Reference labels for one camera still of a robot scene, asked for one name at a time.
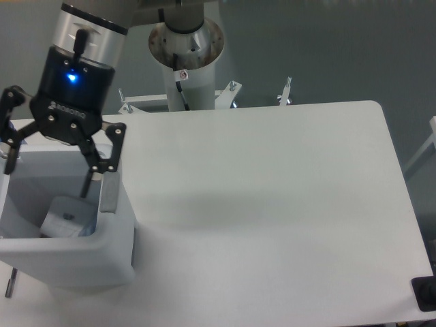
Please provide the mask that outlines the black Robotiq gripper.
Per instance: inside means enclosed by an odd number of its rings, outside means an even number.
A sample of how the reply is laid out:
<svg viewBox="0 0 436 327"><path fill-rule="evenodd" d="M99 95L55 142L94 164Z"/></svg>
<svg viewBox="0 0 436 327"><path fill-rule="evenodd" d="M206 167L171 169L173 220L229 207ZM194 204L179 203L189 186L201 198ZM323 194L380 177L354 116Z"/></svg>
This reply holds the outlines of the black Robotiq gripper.
<svg viewBox="0 0 436 327"><path fill-rule="evenodd" d="M89 167L81 198L87 197L94 174L116 172L127 126L102 122L102 109L114 74L113 67L86 59L75 62L72 53L50 47L39 89L33 98L16 85L5 88L1 94L1 142L9 146L4 174L13 173L22 141L39 131L38 123L47 121L50 115L55 121L40 130L47 138L76 145L71 124L77 125L78 147ZM15 129L11 122L13 110L30 100L35 120L22 129ZM112 143L109 158L100 156L92 139L100 129Z"/></svg>

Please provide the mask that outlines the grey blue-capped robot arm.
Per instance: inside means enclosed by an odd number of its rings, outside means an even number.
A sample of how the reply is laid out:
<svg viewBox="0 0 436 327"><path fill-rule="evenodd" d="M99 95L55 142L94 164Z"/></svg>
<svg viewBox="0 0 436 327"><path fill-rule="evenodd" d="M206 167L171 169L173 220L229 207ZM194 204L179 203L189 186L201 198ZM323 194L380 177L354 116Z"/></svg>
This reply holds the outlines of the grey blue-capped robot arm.
<svg viewBox="0 0 436 327"><path fill-rule="evenodd" d="M94 174L118 170L126 125L109 123L102 109L130 28L161 22L177 34L204 24L202 1L64 1L35 95L20 86L1 94L4 172L13 173L22 142L40 133L77 146Z"/></svg>

